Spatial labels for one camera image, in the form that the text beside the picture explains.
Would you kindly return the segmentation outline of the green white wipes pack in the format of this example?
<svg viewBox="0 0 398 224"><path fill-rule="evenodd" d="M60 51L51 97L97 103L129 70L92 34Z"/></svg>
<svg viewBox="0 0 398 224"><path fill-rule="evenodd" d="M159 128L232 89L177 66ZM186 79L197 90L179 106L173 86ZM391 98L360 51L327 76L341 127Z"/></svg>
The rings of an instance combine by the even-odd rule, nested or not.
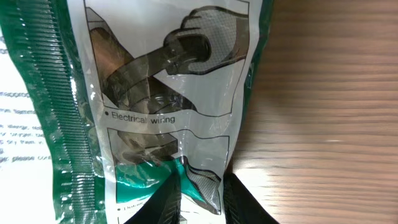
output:
<svg viewBox="0 0 398 224"><path fill-rule="evenodd" d="M3 0L1 222L124 224L178 172L180 223L226 223L272 7Z"/></svg>

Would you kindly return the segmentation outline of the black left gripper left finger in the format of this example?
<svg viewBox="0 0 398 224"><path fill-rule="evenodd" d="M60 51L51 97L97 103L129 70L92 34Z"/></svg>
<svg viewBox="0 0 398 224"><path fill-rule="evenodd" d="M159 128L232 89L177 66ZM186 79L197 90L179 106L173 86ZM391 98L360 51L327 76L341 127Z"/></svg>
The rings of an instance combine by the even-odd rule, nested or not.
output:
<svg viewBox="0 0 398 224"><path fill-rule="evenodd" d="M181 198L180 176L173 172L125 224L179 224Z"/></svg>

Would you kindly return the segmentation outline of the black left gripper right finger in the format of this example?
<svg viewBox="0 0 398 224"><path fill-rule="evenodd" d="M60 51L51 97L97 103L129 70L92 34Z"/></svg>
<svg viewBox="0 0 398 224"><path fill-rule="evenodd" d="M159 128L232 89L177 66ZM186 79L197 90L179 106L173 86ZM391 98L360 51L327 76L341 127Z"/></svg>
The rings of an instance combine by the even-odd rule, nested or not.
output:
<svg viewBox="0 0 398 224"><path fill-rule="evenodd" d="M279 224L262 208L234 173L225 174L223 184L227 224Z"/></svg>

